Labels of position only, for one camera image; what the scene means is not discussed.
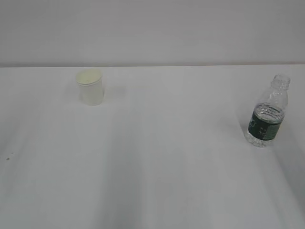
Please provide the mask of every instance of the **bottle label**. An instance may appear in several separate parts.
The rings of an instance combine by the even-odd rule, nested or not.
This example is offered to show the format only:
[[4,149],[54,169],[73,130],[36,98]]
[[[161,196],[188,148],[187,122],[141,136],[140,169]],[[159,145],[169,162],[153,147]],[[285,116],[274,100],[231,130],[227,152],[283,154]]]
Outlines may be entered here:
[[275,138],[278,129],[282,122],[272,124],[259,119],[253,112],[251,121],[248,126],[248,130],[252,136],[263,140],[270,141]]

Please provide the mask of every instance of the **table surface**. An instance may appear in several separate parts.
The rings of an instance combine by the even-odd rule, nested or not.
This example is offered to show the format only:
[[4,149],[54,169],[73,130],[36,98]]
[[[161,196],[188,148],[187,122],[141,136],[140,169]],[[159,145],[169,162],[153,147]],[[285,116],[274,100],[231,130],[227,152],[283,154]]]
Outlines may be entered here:
[[[0,69],[5,229],[304,229],[305,65]],[[270,147],[243,130],[277,73],[291,76]]]

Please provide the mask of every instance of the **water bottle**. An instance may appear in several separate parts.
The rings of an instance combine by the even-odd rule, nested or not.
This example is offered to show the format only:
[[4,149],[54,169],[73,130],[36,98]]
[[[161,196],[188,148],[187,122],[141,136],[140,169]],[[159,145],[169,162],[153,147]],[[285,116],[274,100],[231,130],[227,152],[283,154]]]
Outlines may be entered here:
[[276,136],[285,117],[290,78],[279,74],[256,104],[245,138],[257,147],[267,146]]

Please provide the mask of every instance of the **paper cup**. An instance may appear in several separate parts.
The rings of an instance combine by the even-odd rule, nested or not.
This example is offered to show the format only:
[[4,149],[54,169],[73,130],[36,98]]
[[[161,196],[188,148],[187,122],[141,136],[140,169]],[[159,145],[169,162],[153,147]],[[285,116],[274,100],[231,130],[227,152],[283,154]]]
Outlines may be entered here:
[[81,100],[90,106],[101,104],[103,100],[102,73],[100,69],[85,69],[76,75],[81,92]]

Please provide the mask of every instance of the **white wall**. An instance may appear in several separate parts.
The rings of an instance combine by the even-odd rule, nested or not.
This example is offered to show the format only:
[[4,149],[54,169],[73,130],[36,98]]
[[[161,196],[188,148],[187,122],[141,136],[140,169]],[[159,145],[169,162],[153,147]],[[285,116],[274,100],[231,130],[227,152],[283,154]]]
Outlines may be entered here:
[[1,65],[305,62],[305,0],[2,0]]

